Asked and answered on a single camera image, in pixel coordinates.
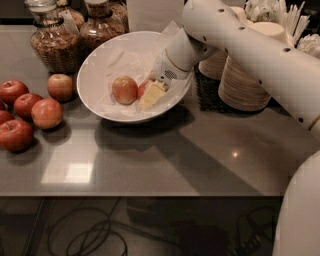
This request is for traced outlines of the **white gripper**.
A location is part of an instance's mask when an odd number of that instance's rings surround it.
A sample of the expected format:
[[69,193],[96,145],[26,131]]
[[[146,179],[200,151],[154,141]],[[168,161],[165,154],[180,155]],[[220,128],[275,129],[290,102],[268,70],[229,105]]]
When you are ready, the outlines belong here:
[[163,83],[171,85],[174,80],[185,80],[190,70],[191,66],[184,66],[180,59],[172,59],[166,49],[162,50],[156,57],[152,69],[152,77],[160,82],[152,81],[148,85],[139,100],[139,107],[141,109],[152,107],[166,93],[166,86]]

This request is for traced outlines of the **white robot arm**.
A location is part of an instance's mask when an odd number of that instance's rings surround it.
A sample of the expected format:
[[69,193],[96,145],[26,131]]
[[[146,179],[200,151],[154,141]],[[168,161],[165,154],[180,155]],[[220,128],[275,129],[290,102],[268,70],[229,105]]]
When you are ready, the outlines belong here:
[[[320,139],[320,60],[242,24],[221,0],[188,0],[182,28],[155,59],[151,76],[183,80],[222,50],[295,120]],[[320,152],[295,172],[280,209],[272,256],[320,256]]]

